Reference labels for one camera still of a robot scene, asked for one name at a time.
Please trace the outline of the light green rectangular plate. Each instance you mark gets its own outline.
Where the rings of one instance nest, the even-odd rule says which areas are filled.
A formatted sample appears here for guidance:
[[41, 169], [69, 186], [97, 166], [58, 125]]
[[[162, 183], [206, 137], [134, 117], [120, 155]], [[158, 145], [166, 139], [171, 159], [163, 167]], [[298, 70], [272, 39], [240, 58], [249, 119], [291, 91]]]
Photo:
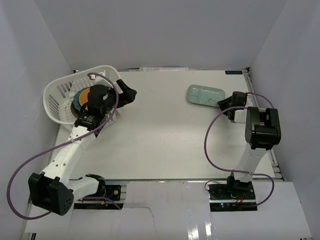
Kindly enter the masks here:
[[192, 84], [186, 92], [186, 100], [189, 103], [218, 107], [218, 102], [226, 98], [225, 91], [219, 88]]

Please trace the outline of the orange woven round plate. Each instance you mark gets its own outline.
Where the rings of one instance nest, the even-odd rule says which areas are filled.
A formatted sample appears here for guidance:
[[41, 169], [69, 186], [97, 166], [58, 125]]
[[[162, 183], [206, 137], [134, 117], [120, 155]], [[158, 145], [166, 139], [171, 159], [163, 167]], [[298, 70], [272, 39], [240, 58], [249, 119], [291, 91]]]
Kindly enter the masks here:
[[90, 92], [90, 88], [85, 88], [81, 91], [81, 93], [79, 94], [79, 97], [78, 97], [78, 102], [79, 102], [79, 105], [80, 105], [80, 108], [87, 104], [88, 103], [88, 94]]

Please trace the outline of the teal scalloped round plate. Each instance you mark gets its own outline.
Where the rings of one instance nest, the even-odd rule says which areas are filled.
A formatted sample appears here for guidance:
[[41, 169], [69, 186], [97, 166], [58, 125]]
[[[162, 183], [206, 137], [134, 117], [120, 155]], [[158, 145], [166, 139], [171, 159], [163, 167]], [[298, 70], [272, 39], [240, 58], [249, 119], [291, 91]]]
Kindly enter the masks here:
[[82, 107], [80, 107], [80, 104], [79, 104], [79, 95], [80, 95], [80, 93], [81, 93], [82, 90], [78, 91], [78, 92], [74, 95], [73, 101], [72, 101], [71, 107], [70, 107], [72, 114], [73, 114], [76, 118], [78, 117], [78, 115], [79, 115], [79, 113], [80, 113], [80, 110], [82, 109]]

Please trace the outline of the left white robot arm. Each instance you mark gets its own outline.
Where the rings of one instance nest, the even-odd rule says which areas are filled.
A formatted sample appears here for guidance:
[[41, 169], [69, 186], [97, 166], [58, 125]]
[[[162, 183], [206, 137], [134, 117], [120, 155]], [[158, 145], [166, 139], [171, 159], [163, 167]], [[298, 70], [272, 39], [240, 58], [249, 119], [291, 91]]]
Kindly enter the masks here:
[[116, 110], [132, 103], [137, 91], [122, 79], [111, 82], [102, 76], [101, 80], [74, 95], [70, 111], [75, 122], [67, 142], [41, 173], [32, 173], [29, 177], [28, 187], [34, 206], [63, 216], [74, 201], [86, 197], [99, 200], [105, 196], [102, 176], [89, 173], [72, 180], [71, 173], [102, 128], [113, 121]]

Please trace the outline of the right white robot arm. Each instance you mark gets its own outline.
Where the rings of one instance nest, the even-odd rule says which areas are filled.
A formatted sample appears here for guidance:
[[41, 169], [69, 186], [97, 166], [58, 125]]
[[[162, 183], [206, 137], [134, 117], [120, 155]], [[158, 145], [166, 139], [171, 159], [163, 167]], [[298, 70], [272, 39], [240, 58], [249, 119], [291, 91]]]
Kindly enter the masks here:
[[223, 114], [233, 123], [239, 123], [240, 117], [245, 123], [244, 137], [246, 146], [235, 170], [227, 178], [226, 184], [219, 186], [217, 192], [236, 200], [253, 194], [253, 176], [266, 155], [281, 141], [282, 133], [278, 110], [273, 104], [268, 108], [247, 106], [247, 98], [252, 92], [235, 91], [232, 96], [217, 102]]

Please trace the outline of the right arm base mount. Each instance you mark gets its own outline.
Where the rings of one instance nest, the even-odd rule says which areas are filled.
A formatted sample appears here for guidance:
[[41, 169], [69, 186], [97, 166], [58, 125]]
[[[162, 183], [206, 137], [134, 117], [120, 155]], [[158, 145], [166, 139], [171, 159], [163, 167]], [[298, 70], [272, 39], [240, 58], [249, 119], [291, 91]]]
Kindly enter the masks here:
[[209, 195], [212, 213], [257, 211], [254, 187], [251, 181], [241, 182], [229, 176], [225, 183], [208, 181], [204, 189]]

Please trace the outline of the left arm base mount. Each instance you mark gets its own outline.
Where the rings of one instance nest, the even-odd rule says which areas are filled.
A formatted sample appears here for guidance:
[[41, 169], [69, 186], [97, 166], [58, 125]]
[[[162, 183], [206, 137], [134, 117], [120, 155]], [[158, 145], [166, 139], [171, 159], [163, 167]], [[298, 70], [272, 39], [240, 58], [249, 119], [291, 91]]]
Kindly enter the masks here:
[[126, 185], [109, 184], [99, 199], [81, 199], [74, 204], [77, 210], [121, 210], [126, 199]]

